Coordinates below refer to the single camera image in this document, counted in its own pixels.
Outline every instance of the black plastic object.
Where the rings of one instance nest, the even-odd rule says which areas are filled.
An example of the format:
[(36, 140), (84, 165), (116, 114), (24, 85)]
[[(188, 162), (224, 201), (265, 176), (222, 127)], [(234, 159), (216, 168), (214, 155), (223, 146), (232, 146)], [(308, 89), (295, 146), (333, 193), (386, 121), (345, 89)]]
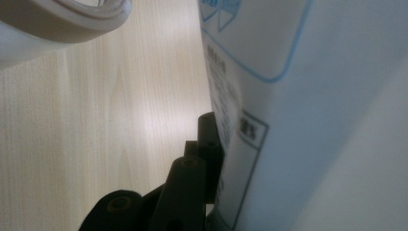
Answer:
[(214, 113), (198, 119), (198, 141), (186, 141), (166, 183), (140, 197), (112, 192), (90, 211), (80, 231), (204, 231), (205, 204), (215, 201), (223, 161)]
[(149, 231), (204, 230), (205, 169), (194, 156), (173, 162)]
[(135, 230), (141, 196), (136, 192), (116, 191), (105, 195), (88, 214), (80, 231)]
[(204, 114), (198, 119), (197, 155), (207, 163), (206, 203), (214, 204), (224, 160), (214, 113)]

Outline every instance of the white plastic bag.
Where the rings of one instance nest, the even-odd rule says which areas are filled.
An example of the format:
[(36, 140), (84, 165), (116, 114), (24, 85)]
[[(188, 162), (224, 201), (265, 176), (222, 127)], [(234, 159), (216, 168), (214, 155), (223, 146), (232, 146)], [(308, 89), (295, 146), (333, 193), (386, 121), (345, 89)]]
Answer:
[(212, 230), (408, 229), (408, 1), (199, 0)]

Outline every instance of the white object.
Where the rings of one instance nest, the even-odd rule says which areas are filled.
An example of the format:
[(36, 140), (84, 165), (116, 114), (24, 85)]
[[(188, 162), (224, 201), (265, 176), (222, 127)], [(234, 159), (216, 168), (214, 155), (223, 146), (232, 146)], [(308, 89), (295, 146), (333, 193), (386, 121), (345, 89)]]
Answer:
[(8, 0), (0, 2), (0, 69), (118, 28), (129, 0)]
[(200, 0), (213, 231), (408, 229), (408, 2)]

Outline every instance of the wooden table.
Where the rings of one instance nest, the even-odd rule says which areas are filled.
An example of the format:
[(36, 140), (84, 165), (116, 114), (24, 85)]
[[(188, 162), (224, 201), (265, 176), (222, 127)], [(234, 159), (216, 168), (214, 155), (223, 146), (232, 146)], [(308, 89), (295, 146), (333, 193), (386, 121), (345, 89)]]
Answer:
[(118, 30), (0, 71), (0, 230), (77, 230), (106, 193), (164, 183), (211, 111), (198, 19), (134, 1)]

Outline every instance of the light wood surface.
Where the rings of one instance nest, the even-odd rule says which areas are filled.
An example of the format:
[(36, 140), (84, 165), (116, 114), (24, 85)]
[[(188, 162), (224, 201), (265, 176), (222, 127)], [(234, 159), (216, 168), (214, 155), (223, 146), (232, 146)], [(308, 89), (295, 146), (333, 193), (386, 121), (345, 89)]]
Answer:
[(134, 1), (118, 30), (0, 71), (0, 230), (77, 230), (166, 180), (211, 111), (194, 0)]

